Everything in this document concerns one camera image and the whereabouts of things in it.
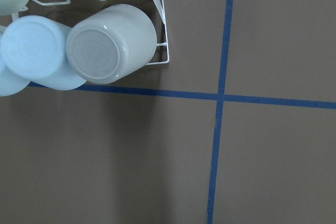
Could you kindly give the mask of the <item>grey cup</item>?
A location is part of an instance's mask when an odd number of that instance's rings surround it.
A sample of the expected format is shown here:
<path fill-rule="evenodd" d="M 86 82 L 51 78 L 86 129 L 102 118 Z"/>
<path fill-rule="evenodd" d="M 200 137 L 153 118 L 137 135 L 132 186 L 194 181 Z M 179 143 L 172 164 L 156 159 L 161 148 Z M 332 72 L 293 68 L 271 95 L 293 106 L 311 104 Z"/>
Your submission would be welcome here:
<path fill-rule="evenodd" d="M 66 54 L 82 78 L 109 84 L 144 67 L 156 47 L 156 31 L 147 14 L 117 4 L 75 25 L 67 37 Z"/>

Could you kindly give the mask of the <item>light blue cup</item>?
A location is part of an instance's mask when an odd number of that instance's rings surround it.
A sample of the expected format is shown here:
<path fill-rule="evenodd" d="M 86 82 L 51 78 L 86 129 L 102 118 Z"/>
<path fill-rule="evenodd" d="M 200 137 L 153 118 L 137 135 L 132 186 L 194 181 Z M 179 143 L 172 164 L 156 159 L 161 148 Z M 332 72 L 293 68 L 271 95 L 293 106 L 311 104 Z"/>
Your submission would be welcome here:
<path fill-rule="evenodd" d="M 42 16 L 13 21 L 1 38 L 1 52 L 13 73 L 55 90 L 73 90 L 86 83 L 70 65 L 66 41 L 71 27 Z"/>
<path fill-rule="evenodd" d="M 8 96 L 22 91 L 30 81 L 13 73 L 1 55 L 1 96 Z"/>

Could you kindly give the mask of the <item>pale green cup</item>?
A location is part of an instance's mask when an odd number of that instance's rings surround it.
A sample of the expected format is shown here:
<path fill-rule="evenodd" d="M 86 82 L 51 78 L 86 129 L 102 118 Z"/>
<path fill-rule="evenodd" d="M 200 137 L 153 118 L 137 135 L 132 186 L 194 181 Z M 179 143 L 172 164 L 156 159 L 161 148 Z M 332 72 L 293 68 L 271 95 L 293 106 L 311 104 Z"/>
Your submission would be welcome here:
<path fill-rule="evenodd" d="M 27 10 L 29 0 L 1 0 L 1 16 Z"/>

